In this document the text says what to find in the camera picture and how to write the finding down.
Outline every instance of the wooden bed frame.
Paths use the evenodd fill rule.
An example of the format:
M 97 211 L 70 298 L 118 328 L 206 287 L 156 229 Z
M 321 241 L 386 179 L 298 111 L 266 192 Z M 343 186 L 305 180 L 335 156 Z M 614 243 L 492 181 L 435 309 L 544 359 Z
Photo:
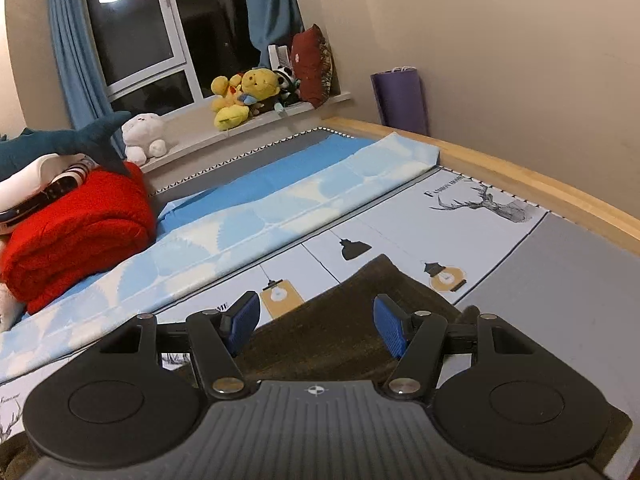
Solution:
M 640 256 L 639 219 L 559 180 L 444 140 L 379 124 L 332 117 L 324 120 L 321 125 L 355 137 L 374 140 L 396 132 L 403 137 L 437 146 L 440 149 L 440 164 L 445 168 L 530 200 Z

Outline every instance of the pillow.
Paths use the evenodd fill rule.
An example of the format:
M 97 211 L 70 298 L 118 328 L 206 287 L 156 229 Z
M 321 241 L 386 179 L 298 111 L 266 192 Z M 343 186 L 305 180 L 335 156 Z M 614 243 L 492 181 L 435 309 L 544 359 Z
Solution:
M 320 27 L 314 25 L 293 37 L 291 64 L 300 79 L 300 98 L 318 108 L 329 98 L 332 78 L 331 52 Z

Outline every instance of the white cloth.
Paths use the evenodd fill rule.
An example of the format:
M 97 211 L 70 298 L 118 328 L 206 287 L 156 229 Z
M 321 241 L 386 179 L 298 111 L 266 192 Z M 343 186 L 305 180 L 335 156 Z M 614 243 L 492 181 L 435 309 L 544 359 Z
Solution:
M 0 258 L 9 241 L 8 236 L 0 236 Z M 20 303 L 4 283 L 0 283 L 0 332 L 6 332 L 24 312 L 24 303 Z
M 84 155 L 43 155 L 23 170 L 0 182 L 0 212 L 8 211 L 45 189 L 66 168 Z

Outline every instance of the folded red comforter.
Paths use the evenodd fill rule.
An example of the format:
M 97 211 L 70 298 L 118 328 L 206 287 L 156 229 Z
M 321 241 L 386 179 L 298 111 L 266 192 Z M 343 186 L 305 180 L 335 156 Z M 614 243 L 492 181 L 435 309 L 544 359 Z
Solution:
M 84 185 L 18 225 L 2 254 L 1 279 L 30 314 L 77 282 L 151 245 L 156 218 L 142 172 L 92 171 Z

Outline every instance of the wall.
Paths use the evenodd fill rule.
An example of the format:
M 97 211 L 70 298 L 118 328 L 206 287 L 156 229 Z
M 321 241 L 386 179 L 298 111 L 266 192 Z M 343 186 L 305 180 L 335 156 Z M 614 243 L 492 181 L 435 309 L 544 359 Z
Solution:
M 34 129 L 69 128 L 47 0 L 6 0 L 6 34 L 24 122 Z
M 346 115 L 369 75 L 420 69 L 434 137 L 558 178 L 640 217 L 640 0 L 298 0 L 327 34 Z
M 9 58 L 4 0 L 0 0 L 0 81 L 0 135 L 15 137 L 23 130 L 25 123 Z

